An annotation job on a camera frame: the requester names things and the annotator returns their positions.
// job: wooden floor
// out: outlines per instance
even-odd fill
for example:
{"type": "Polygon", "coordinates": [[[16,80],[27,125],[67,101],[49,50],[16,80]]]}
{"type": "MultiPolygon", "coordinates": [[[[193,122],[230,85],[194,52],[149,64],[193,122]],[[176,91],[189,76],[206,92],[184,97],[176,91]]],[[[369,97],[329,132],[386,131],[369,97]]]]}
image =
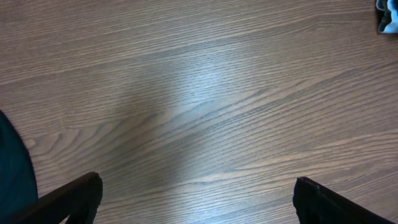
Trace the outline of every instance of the wooden floor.
{"type": "Polygon", "coordinates": [[[398,222],[397,54],[373,1],[5,0],[0,109],[96,223],[298,223],[303,175],[398,222]]]}

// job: dark green fabric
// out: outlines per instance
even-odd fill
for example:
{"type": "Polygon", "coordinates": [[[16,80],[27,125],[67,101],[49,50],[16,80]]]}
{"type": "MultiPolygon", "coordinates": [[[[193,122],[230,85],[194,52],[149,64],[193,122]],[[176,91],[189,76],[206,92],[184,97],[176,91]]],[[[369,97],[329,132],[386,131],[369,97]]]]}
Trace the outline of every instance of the dark green fabric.
{"type": "Polygon", "coordinates": [[[0,111],[0,218],[36,200],[36,179],[29,152],[0,111]]]}

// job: blue cloth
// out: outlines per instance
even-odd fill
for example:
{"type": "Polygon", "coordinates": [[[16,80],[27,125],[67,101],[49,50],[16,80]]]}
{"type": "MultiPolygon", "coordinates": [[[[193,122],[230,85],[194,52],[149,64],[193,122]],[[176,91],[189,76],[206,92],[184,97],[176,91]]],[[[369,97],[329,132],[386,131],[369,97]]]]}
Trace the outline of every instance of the blue cloth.
{"type": "Polygon", "coordinates": [[[0,220],[37,199],[35,173],[29,152],[0,111],[0,220]]]}
{"type": "Polygon", "coordinates": [[[379,32],[383,34],[398,33],[398,0],[377,0],[376,8],[383,12],[379,32]]]}

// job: floor plank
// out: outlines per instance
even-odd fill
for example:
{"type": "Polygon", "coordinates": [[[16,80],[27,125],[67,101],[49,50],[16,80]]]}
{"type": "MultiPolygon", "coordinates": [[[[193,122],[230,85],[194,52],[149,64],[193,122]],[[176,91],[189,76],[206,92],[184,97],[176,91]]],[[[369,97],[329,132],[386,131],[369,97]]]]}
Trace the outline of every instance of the floor plank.
{"type": "Polygon", "coordinates": [[[397,39],[373,2],[0,3],[0,109],[96,223],[298,223],[305,175],[398,222],[397,39]]]}

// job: laminate flooring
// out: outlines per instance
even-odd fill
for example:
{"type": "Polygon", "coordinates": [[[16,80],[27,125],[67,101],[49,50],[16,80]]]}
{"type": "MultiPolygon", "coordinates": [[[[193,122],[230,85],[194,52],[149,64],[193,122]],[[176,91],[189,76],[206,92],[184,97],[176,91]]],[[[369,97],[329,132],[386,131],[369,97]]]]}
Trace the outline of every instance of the laminate flooring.
{"type": "Polygon", "coordinates": [[[373,1],[3,0],[0,109],[95,223],[298,223],[300,176],[398,222],[397,54],[373,1]]]}

